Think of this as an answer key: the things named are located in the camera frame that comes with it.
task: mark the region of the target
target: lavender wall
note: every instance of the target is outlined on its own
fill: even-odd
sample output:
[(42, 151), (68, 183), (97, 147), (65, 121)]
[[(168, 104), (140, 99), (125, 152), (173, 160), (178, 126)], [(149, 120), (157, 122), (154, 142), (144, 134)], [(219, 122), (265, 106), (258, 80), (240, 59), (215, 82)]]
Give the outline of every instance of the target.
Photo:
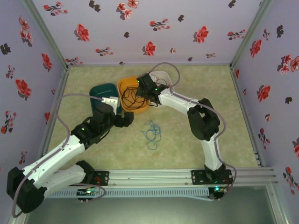
[(230, 63), (261, 0), (34, 2), (68, 64), (118, 64)]
[(4, 224), (12, 206), (6, 194), (7, 173), (37, 159), (52, 92), (63, 68), (21, 1), (1, 4), (0, 27), (0, 222)]
[(266, 165), (299, 223), (299, 2), (274, 1), (236, 65)]

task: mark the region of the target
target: floral wallpaper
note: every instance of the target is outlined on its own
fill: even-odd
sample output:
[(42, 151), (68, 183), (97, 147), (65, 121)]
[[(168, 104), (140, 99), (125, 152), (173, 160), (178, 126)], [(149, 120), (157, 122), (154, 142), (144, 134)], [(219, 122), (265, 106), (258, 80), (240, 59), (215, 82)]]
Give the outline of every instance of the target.
[(0, 15), (0, 223), (6, 224), (13, 203), (7, 174), (37, 159), (63, 67), (22, 1), (3, 2)]
[(298, 10), (297, 0), (274, 1), (235, 67), (263, 158), (274, 167), (284, 192), (290, 223), (299, 223)]
[(261, 0), (33, 2), (66, 63), (78, 66), (231, 63)]

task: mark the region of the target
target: gray cable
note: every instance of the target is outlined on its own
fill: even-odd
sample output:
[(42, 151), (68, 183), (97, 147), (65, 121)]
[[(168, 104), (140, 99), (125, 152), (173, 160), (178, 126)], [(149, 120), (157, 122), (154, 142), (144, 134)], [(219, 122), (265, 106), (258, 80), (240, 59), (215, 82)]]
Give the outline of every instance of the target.
[[(19, 217), (23, 212), (20, 211), (17, 215), (15, 214), (15, 209), (16, 209), (16, 204), (17, 204), (17, 198), (18, 198), (18, 195), (19, 195), (19, 192), (20, 192), (20, 189), (22, 187), (22, 185), (24, 184), (24, 182), (29, 178), (29, 176), (33, 173), (33, 171), (36, 171), (37, 168), (39, 168), (42, 164), (44, 164), (46, 161), (48, 161), (49, 159), (51, 159), (54, 155), (56, 155), (57, 153), (59, 153), (65, 146), (66, 144), (68, 143), (69, 139), (70, 139), (70, 135), (71, 135), (71, 132), (70, 132), (70, 129), (69, 127), (61, 120), (61, 118), (59, 117), (58, 115), (58, 104), (59, 102), (65, 98), (65, 97), (69, 97), (69, 96), (82, 96), (82, 97), (88, 97), (88, 98), (93, 98), (93, 99), (98, 99), (98, 100), (103, 100), (102, 98), (99, 98), (99, 97), (92, 97), (92, 96), (89, 96), (89, 95), (86, 95), (86, 94), (80, 94), (80, 93), (72, 93), (72, 94), (66, 94), (62, 97), (60, 97), (57, 102), (55, 103), (55, 115), (57, 117), (57, 119), (60, 121), (60, 123), (66, 128), (67, 130), (67, 136), (66, 136), (66, 139), (63, 143), (63, 145), (57, 150), (55, 151), (53, 154), (51, 154), (49, 157), (45, 158), (44, 160), (42, 160), (40, 163), (38, 163), (35, 167), (33, 167), (33, 169), (21, 180), (19, 186), (17, 187), (17, 190), (15, 191), (15, 195), (14, 195), (14, 201), (13, 201), (13, 209), (12, 209), (12, 215), (14, 218), (17, 218)], [(94, 187), (95, 185), (90, 185), (90, 184), (80, 184), (82, 186), (92, 186)], [(104, 190), (104, 194), (97, 197), (97, 198), (101, 198), (105, 195), (106, 191)]]
[[(155, 65), (155, 66), (149, 71), (149, 74), (150, 74), (156, 67), (160, 66), (161, 64), (168, 64), (168, 65), (172, 66), (173, 68), (175, 68), (175, 70), (178, 72), (178, 80), (177, 80), (177, 82), (176, 82), (175, 84), (173, 84), (172, 86), (170, 86), (170, 92), (171, 92), (171, 94), (173, 94), (174, 96), (176, 96), (176, 97), (178, 97), (178, 98), (180, 98), (180, 99), (182, 99), (182, 100), (190, 101), (190, 99), (185, 98), (184, 96), (180, 96), (180, 95), (176, 94), (175, 91), (173, 90), (173, 87), (174, 87), (175, 85), (177, 85), (177, 84), (179, 83), (180, 79), (181, 79), (181, 74), (180, 74), (178, 68), (177, 68), (174, 64), (171, 64), (171, 63), (169, 63), (169, 62), (162, 62), (162, 63), (159, 63), (159, 64)], [(234, 183), (235, 183), (235, 180), (236, 180), (236, 178), (237, 178), (237, 170), (236, 170), (236, 168), (233, 167), (232, 165), (227, 164), (226, 162), (224, 162), (224, 161), (222, 160), (222, 158), (221, 158), (220, 155), (219, 155), (219, 149), (217, 148), (217, 142), (216, 142), (216, 140), (217, 140), (217, 139), (218, 139), (218, 138), (225, 132), (225, 130), (226, 130), (226, 122), (225, 122), (224, 117), (223, 117), (219, 112), (217, 112), (216, 110), (214, 110), (213, 108), (211, 108), (211, 107), (209, 107), (209, 106), (206, 106), (206, 105), (204, 105), (204, 104), (201, 104), (201, 103), (199, 103), (199, 102), (196, 102), (196, 101), (191, 101), (191, 103), (193, 103), (193, 104), (197, 104), (197, 105), (199, 105), (199, 106), (201, 106), (201, 107), (204, 107), (204, 108), (206, 108), (206, 109), (208, 109), (208, 110), (214, 112), (215, 114), (217, 114), (218, 117), (220, 117), (220, 119), (221, 119), (222, 122), (223, 122), (223, 130), (222, 130), (220, 133), (218, 133), (218, 134), (215, 136), (215, 139), (214, 139), (215, 152), (216, 152), (216, 155), (217, 155), (217, 159), (218, 159), (222, 164), (224, 164), (225, 166), (231, 167), (231, 168), (234, 170), (234, 172), (235, 172), (233, 182), (232, 182), (232, 184), (230, 185), (230, 187), (228, 188), (226, 194), (222, 197), (222, 199), (223, 199), (223, 198), (228, 194), (229, 190), (233, 187), (233, 185), (234, 185)]]

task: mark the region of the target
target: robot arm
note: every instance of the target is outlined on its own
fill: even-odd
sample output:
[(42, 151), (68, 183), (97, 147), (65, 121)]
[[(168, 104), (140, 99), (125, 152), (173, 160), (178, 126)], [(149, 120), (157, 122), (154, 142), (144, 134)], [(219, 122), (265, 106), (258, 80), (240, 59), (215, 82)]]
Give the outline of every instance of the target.
[(109, 133), (111, 127), (128, 127), (132, 124), (134, 114), (125, 112), (124, 118), (116, 115), (117, 105), (118, 99), (103, 98), (102, 104), (93, 111), (93, 116), (86, 118), (71, 131), (64, 148), (62, 145), (66, 140), (24, 169), (19, 170), (15, 167), (9, 171), (7, 194), (12, 199), (20, 183), (32, 172), (21, 185), (17, 195), (16, 204), (23, 213), (35, 210), (45, 197), (57, 190), (76, 183), (90, 182), (94, 169), (85, 161), (79, 161), (67, 170), (57, 170), (92, 144), (100, 142)]
[(200, 140), (203, 147), (207, 177), (211, 181), (222, 178), (226, 167), (217, 156), (216, 150), (219, 146), (218, 140), (215, 140), (215, 136), (219, 132), (220, 121), (214, 112), (191, 103), (199, 102), (213, 108), (210, 101), (205, 98), (202, 100), (191, 99), (178, 93), (172, 94), (168, 86), (157, 86), (153, 79), (148, 73), (139, 76), (137, 78), (139, 83), (137, 95), (156, 104), (170, 106), (188, 116), (191, 131)]

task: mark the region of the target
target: blue wire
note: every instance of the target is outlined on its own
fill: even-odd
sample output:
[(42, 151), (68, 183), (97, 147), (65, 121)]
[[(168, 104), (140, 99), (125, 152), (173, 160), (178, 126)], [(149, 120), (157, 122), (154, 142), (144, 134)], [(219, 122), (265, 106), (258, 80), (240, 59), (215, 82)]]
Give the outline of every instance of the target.
[[(147, 140), (149, 140), (148, 141), (148, 143), (146, 143), (146, 147), (148, 148), (148, 149), (150, 149), (150, 150), (156, 150), (157, 148), (158, 148), (158, 144), (156, 143), (156, 142), (159, 142), (161, 139), (162, 139), (162, 136), (161, 136), (161, 128), (160, 128), (160, 126), (159, 125), (156, 125), (156, 124), (154, 124), (154, 122), (153, 122), (153, 120), (151, 120), (149, 123), (145, 123), (144, 125), (150, 125), (150, 128), (149, 128), (149, 130), (147, 130), (147, 131), (141, 131), (143, 134), (144, 134), (144, 136), (146, 137), (146, 139)], [(151, 139), (151, 138), (149, 138), (148, 137), (148, 133), (153, 133), (154, 134), (154, 138), (153, 139)], [(150, 146), (149, 146), (149, 143), (154, 143), (154, 148), (151, 148)]]

